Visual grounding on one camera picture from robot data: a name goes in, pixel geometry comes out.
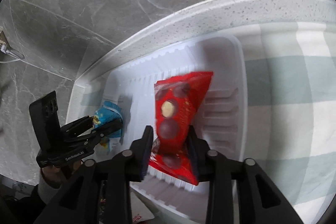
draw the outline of blue snack package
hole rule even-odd
[[[118,107],[118,105],[105,100],[103,102],[103,105],[96,110],[94,117],[93,117],[93,126],[94,128],[98,128],[101,125],[111,122],[116,119],[120,119],[122,122],[122,116],[121,116],[121,109]],[[114,133],[104,137],[100,145],[108,150],[110,152],[113,147],[117,146],[117,144],[120,141],[122,130],[117,130]]]

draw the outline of chocolate ball image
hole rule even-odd
[[[188,83],[181,83],[173,90],[173,95],[177,98],[185,98],[188,96],[190,85]]]
[[[166,100],[161,106],[161,114],[165,118],[170,118],[176,114],[178,108],[179,104],[175,99]]]
[[[168,92],[168,87],[161,87],[156,93],[155,93],[155,100],[161,100]]]
[[[179,132],[179,124],[174,119],[164,119],[158,130],[158,135],[163,139],[173,139]]]
[[[181,159],[175,154],[165,154],[162,156],[162,161],[167,167],[179,169],[181,167]]]

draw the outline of red snack bag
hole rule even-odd
[[[198,185],[198,180],[192,172],[192,166],[188,158],[188,151],[186,147],[175,154],[159,154],[159,146],[160,141],[159,139],[156,139],[153,143],[149,165],[163,173],[171,175],[172,177],[184,180],[193,185]]]
[[[189,125],[209,89],[213,72],[191,72],[158,81],[154,85],[155,140],[150,166],[198,185],[185,140]]]
[[[188,128],[211,82],[212,71],[191,72],[154,84],[156,133],[160,151],[182,149]]]

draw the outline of cloth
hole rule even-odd
[[[244,157],[257,160],[305,224],[336,193],[336,26],[269,23],[228,30],[247,75]]]

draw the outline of screw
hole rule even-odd
[[[216,150],[209,150],[208,156],[210,157],[216,157],[218,155],[218,152]]]
[[[133,154],[133,152],[132,152],[132,150],[124,150],[122,152],[122,154],[123,154],[124,157],[129,157]]]
[[[254,159],[246,159],[245,163],[249,166],[255,165],[255,160]]]
[[[86,160],[86,161],[85,161],[84,165],[85,165],[86,167],[91,167],[91,166],[93,166],[95,163],[96,163],[96,162],[95,162],[94,160],[89,159],[89,160]]]

